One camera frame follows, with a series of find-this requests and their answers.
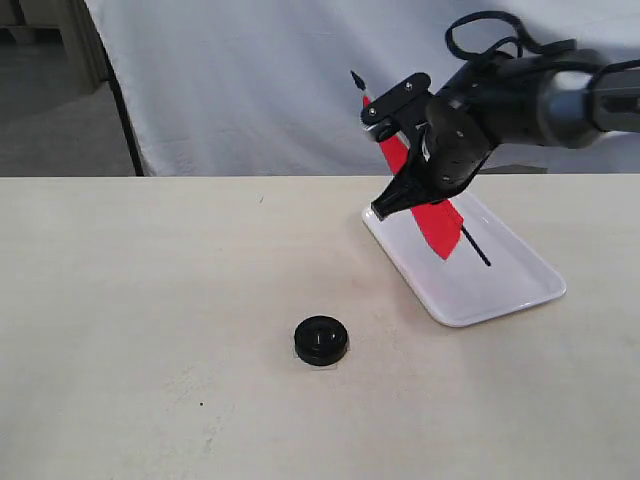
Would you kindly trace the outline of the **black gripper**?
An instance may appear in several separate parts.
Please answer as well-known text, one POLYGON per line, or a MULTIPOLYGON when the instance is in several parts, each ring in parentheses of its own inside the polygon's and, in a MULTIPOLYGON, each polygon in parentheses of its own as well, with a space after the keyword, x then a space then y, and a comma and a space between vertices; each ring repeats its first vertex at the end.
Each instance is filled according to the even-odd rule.
POLYGON ((430 86, 431 77, 416 72, 375 99, 363 98, 360 121, 375 142, 396 134, 409 141, 424 126, 422 154, 410 150, 405 164, 370 204, 380 221, 459 195, 496 148, 469 106, 474 90, 470 76, 454 75, 433 95, 430 86))

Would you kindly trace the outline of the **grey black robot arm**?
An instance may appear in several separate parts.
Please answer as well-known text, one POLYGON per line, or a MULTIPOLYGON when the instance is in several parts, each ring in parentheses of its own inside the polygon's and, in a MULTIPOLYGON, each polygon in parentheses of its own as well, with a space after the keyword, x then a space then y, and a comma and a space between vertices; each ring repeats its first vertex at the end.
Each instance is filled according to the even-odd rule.
POLYGON ((401 133, 406 160, 371 203, 379 219, 461 194, 502 145, 583 149, 639 130, 639 63, 593 49, 467 61, 437 92, 416 72, 360 113, 377 143, 401 133))

